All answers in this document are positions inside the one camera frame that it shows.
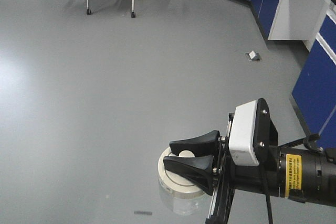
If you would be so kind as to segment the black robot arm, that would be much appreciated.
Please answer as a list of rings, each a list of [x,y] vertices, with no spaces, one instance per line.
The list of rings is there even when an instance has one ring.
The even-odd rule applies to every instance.
[[[228,222],[236,190],[265,195],[269,223],[273,222],[273,196],[335,206],[334,148],[313,148],[316,135],[278,145],[277,130],[269,123],[264,126],[269,143],[259,143],[267,151],[267,159],[258,166],[238,166],[228,146],[235,120],[235,115],[230,114],[225,136],[211,131],[172,141],[171,155],[163,158],[166,170],[186,178],[212,197],[206,223]]]

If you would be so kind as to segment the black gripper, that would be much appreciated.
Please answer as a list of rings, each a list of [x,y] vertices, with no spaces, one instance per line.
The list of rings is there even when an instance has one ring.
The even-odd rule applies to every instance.
[[[186,140],[170,141],[174,155],[190,151],[195,157],[164,156],[166,170],[193,182],[208,195],[212,195],[213,161],[219,149],[220,132],[213,130],[204,135]],[[271,146],[265,163],[259,166],[236,166],[225,143],[223,174],[215,188],[206,223],[228,223],[235,190],[264,194],[268,222],[273,223],[270,196],[278,192],[278,146]]]

